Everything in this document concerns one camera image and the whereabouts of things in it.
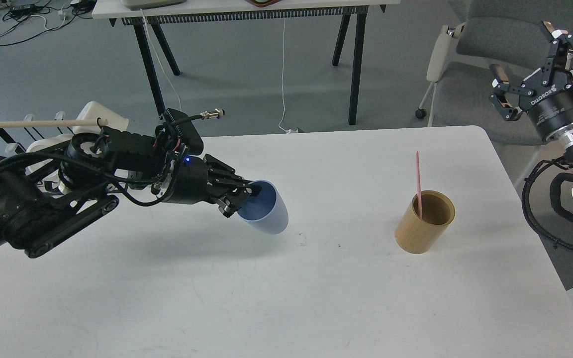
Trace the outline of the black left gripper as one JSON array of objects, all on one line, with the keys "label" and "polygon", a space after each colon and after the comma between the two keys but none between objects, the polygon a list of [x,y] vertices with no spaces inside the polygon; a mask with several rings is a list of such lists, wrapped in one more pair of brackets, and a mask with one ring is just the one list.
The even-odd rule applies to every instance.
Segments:
[{"label": "black left gripper", "polygon": [[[186,205],[207,202],[217,205],[226,218],[239,211],[251,195],[262,192],[260,185],[237,175],[232,166],[210,154],[205,154],[204,160],[195,156],[186,157],[176,175],[173,192],[162,202]],[[220,196],[209,197],[207,188]]]}]

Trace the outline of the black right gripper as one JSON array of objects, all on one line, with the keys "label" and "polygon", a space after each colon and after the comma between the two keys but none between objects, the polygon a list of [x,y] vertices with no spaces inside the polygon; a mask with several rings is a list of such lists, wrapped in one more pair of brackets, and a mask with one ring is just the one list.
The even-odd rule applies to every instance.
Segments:
[{"label": "black right gripper", "polygon": [[[540,29],[550,42],[550,50],[540,70],[523,80],[520,88],[512,86],[500,64],[491,64],[495,79],[489,100],[505,121],[516,121],[524,111],[541,141],[555,140],[557,132],[573,124],[573,30],[556,29],[551,22],[540,22]],[[521,109],[512,106],[507,94],[521,98]]]}]

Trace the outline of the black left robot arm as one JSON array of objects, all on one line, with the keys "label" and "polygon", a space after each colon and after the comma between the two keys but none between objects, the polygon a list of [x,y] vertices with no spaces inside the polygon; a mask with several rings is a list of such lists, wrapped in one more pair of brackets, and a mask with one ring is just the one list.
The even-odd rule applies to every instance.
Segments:
[{"label": "black left robot arm", "polygon": [[141,207],[207,202],[232,217],[266,190],[204,154],[193,121],[223,115],[168,108],[153,136],[100,125],[97,134],[0,156],[0,246],[38,258],[112,212],[120,194]]}]

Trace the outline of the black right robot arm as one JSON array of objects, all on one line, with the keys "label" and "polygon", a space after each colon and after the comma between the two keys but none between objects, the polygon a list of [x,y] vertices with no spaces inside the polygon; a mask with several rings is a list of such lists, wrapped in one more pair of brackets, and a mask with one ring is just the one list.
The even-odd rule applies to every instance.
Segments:
[{"label": "black right robot arm", "polygon": [[573,30],[556,29],[550,22],[540,23],[550,43],[543,65],[513,86],[502,66],[489,68],[495,79],[489,100],[505,121],[527,115],[544,143],[559,141],[564,154],[537,163],[524,179],[522,209],[535,233],[550,240],[555,248],[573,252],[573,244],[545,229],[535,218],[530,204],[530,191],[539,175],[549,167],[562,170],[552,179],[549,197],[553,211],[573,223]]}]

